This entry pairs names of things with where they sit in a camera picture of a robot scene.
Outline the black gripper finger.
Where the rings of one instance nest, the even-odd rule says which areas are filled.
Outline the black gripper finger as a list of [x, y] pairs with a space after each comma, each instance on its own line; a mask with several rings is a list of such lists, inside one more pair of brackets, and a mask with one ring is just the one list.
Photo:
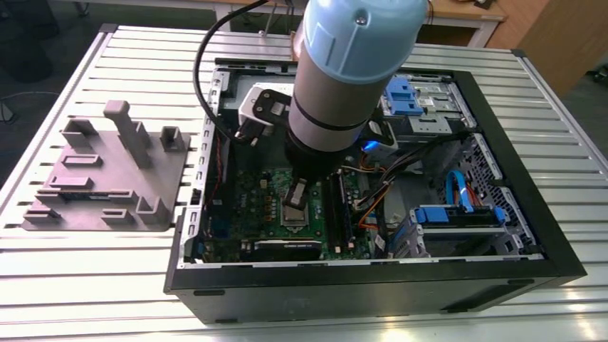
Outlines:
[[290, 208], [304, 208], [308, 203], [308, 194], [308, 181], [302, 178], [293, 179], [282, 199], [282, 204]]

